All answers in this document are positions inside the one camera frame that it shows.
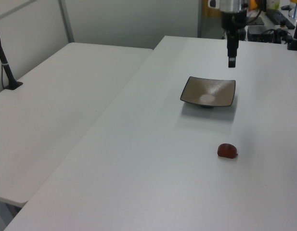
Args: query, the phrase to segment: cable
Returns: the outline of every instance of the cable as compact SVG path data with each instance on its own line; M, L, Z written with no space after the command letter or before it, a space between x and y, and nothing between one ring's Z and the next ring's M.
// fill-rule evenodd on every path
M4 83L3 83L3 65L1 65L1 81L2 81L2 87L3 89L5 89Z
M261 7L260 7L260 9L259 9L258 14L255 16L255 18L252 19L252 20L250 20L250 21L248 21L248 22L246 22L246 24L242 24L242 23L235 22L235 16L233 16L233 17L232 17L232 23L233 23L234 25L236 25L236 26L247 26L247 25L249 25L250 23L252 23L252 22L254 22L255 20L257 20L258 17L259 17L259 15L260 15L260 13L262 13L262 9L261 9Z

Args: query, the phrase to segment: floor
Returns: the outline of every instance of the floor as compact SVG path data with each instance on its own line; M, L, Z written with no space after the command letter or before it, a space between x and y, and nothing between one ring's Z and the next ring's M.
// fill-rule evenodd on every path
M203 17L201 34L202 38L221 39L223 35L221 18Z
M19 210L20 208L0 202L0 231L7 227Z

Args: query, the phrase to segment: brown plate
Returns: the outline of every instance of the brown plate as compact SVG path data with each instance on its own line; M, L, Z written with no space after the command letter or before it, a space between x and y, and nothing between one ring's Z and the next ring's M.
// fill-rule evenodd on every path
M234 100L235 80L217 80L190 76L181 100L203 107L228 107Z

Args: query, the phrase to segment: desk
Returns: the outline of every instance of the desk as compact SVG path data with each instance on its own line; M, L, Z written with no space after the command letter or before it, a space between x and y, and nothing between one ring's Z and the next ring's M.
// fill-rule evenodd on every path
M23 206L152 50L71 43L0 93L0 200Z
M297 231L297 52L226 50L165 37L6 231ZM233 105L180 101L189 76L236 79Z

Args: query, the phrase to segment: red object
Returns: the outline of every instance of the red object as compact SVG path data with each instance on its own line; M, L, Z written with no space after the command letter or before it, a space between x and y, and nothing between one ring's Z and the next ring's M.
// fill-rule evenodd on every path
M237 148L229 143L223 143L218 148L218 156L234 159L237 156Z

